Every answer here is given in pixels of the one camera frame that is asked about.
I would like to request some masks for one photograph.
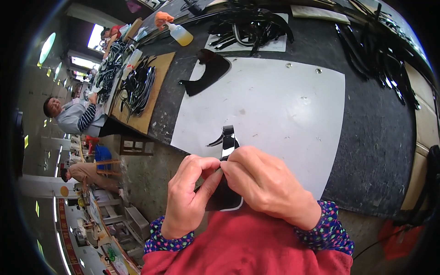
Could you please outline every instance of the floral sleeve cuff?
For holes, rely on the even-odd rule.
[[[180,239],[167,240],[162,237],[161,228],[164,219],[165,216],[160,216],[150,224],[151,238],[145,242],[145,247],[143,248],[144,254],[159,250],[179,251],[193,242],[194,231],[191,231]]]
[[[322,209],[321,219],[315,228],[304,231],[295,227],[298,238],[310,249],[332,249],[352,255],[354,242],[337,220],[338,207],[334,202],[318,201]]]

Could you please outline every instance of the black cable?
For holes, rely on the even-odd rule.
[[[412,228],[414,228],[414,227],[413,227],[413,226],[405,227],[404,229],[401,229],[401,230],[399,230],[399,231],[397,231],[397,232],[391,234],[390,236],[388,236],[388,237],[386,237],[386,238],[383,238],[383,239],[381,239],[381,240],[379,240],[379,241],[377,241],[377,242],[375,242],[375,243],[369,245],[366,249],[362,250],[359,254],[357,254],[356,257],[353,258],[353,261],[356,260],[356,258],[359,257],[360,255],[362,255],[362,253],[364,253],[365,251],[367,251],[369,248],[375,246],[376,244],[378,244],[378,243],[380,243],[380,242],[383,242],[384,240],[389,239],[389,238],[391,238],[392,236],[394,236],[394,235],[396,235],[396,234],[398,234],[398,233],[400,233],[400,232],[402,232],[402,231],[408,231],[408,230],[410,230],[410,229],[412,229]]]

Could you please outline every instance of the red banner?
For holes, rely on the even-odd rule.
[[[70,239],[69,234],[69,226],[67,225],[66,219],[66,210],[65,210],[64,199],[58,199],[58,212],[59,212],[59,222],[61,225],[61,238],[64,242],[64,247],[67,250],[67,258],[66,260],[70,262],[70,266],[72,267],[75,275],[84,275],[81,270],[81,266],[79,265],[78,258],[75,254],[75,250],[72,246],[72,240]]]

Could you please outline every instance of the blue crate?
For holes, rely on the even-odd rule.
[[[105,146],[96,145],[95,147],[95,160],[96,161],[108,161],[111,159],[111,153]],[[111,164],[98,165],[99,170],[111,170]]]

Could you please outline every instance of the red shirt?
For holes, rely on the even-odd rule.
[[[351,256],[336,250],[314,252],[281,219],[253,211],[210,212],[205,232],[178,252],[143,256],[147,274],[350,274]]]
[[[112,37],[113,35],[117,34],[116,38],[120,38],[121,37],[121,32],[119,31],[120,28],[122,28],[123,26],[113,26],[110,29],[110,37]]]

